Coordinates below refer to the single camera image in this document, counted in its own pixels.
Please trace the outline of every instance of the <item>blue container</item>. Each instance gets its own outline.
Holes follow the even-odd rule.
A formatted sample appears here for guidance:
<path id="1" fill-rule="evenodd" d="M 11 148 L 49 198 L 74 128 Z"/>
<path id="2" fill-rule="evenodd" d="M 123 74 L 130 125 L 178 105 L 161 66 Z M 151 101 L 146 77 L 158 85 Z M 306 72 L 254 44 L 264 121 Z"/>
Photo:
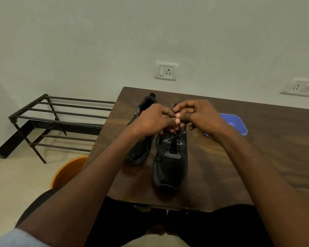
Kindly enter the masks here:
<path id="1" fill-rule="evenodd" d="M 241 135 L 245 136 L 247 134 L 247 128 L 242 122 L 241 118 L 234 114 L 220 114 L 222 119 L 224 119 L 229 125 L 233 126 Z"/>

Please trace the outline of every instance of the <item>sleeve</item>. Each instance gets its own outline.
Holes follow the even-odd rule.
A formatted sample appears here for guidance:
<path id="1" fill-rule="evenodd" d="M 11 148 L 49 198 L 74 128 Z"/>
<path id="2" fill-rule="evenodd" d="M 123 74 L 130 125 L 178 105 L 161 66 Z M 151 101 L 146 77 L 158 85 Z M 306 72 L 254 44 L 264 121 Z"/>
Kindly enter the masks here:
<path id="1" fill-rule="evenodd" d="M 0 247 L 50 247 L 18 228 L 0 237 Z"/>

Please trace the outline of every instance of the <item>electrical socket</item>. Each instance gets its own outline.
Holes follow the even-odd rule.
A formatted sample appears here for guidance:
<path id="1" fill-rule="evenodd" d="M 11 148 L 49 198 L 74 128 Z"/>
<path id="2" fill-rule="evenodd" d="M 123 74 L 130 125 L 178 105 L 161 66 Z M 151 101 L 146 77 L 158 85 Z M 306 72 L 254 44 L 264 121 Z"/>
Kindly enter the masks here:
<path id="1" fill-rule="evenodd" d="M 176 81 L 179 64 L 172 62 L 156 62 L 155 79 Z"/>
<path id="2" fill-rule="evenodd" d="M 285 85 L 281 94 L 309 97 L 309 79 L 298 77 L 293 78 Z"/>

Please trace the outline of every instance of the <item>floor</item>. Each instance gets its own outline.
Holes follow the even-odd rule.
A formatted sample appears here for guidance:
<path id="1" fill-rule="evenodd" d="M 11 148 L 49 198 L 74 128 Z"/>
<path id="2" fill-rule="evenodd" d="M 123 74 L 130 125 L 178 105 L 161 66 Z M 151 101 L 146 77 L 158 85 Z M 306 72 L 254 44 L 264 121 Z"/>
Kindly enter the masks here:
<path id="1" fill-rule="evenodd" d="M 35 129 L 29 139 L 35 140 L 44 130 Z M 52 135 L 62 132 L 52 131 Z M 69 137 L 96 139 L 96 136 L 69 133 Z M 44 144 L 64 145 L 75 148 L 91 149 L 93 142 L 71 141 L 64 139 L 45 138 Z M 43 192 L 47 191 L 50 182 L 58 169 L 69 160 L 87 155 L 64 149 L 37 147 L 39 153 L 47 161 L 43 164 L 34 151 L 23 141 L 7 158 L 0 159 L 0 236 L 14 228 L 24 210 Z M 178 237 L 146 235 L 125 246 L 188 246 Z"/>

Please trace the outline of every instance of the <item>black sneaker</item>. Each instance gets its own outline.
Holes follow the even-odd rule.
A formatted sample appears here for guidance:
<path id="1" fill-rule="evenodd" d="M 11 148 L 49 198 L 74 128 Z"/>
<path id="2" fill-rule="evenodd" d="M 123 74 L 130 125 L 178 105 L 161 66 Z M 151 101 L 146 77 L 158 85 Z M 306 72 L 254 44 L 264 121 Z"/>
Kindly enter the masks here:
<path id="1" fill-rule="evenodd" d="M 188 172 L 186 127 L 176 134 L 164 130 L 158 135 L 157 155 L 153 162 L 153 180 L 160 188 L 178 189 Z"/>
<path id="2" fill-rule="evenodd" d="M 137 106 L 136 112 L 132 120 L 128 123 L 131 124 L 136 120 L 141 113 L 149 108 L 152 104 L 157 103 L 156 95 L 151 93 L 149 96 L 146 96 L 141 104 Z M 130 165 L 136 166 L 141 164 L 149 155 L 151 149 L 152 136 L 146 137 L 144 140 L 137 142 L 136 145 L 130 150 L 127 154 L 126 162 Z"/>

